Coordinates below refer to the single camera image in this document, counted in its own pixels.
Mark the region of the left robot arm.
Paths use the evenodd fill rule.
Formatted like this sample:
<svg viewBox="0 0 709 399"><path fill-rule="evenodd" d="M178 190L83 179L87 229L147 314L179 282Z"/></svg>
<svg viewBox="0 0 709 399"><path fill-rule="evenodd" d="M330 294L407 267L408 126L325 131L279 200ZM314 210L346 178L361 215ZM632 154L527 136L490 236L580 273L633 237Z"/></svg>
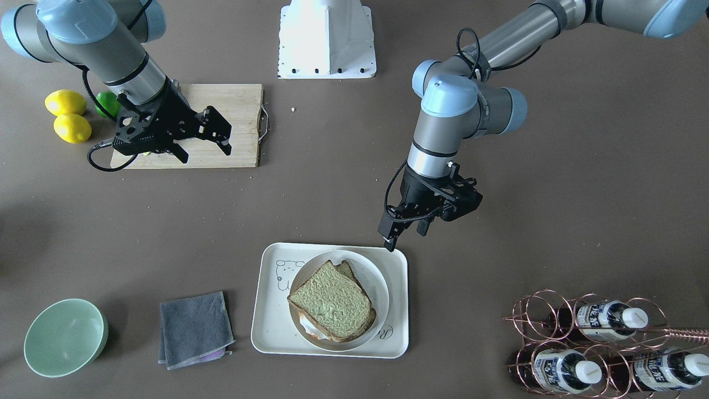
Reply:
<svg viewBox="0 0 709 399"><path fill-rule="evenodd" d="M536 1L524 12L445 61L423 61L411 85L421 99L397 206L385 203L379 233L387 250L411 224L426 235L436 218L451 222L482 201L476 179L461 177L454 157L465 139L517 130L527 118L524 95L489 79L532 58L565 30L595 23L649 38L669 39L707 16L706 1Z"/></svg>

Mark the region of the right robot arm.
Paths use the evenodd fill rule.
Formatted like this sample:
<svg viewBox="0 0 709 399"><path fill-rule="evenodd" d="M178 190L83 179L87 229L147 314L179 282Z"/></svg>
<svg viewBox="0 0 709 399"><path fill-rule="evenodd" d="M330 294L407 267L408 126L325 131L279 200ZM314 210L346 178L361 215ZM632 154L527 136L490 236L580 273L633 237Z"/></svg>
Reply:
<svg viewBox="0 0 709 399"><path fill-rule="evenodd" d="M163 9L153 1L40 1L2 16L3 38L16 53L91 70L116 94L115 137L100 147L111 146L131 161L154 152L185 163L188 152L179 142L196 138L230 155L227 120L212 106L194 111L143 47L165 26Z"/></svg>

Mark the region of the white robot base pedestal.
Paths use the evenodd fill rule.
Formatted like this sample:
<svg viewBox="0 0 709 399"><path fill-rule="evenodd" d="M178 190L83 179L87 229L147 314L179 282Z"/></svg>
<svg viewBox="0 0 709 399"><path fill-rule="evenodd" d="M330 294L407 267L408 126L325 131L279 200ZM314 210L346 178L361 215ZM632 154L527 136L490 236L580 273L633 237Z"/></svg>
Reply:
<svg viewBox="0 0 709 399"><path fill-rule="evenodd" d="M372 11L360 1L292 1L281 8L280 79L363 79L377 73Z"/></svg>

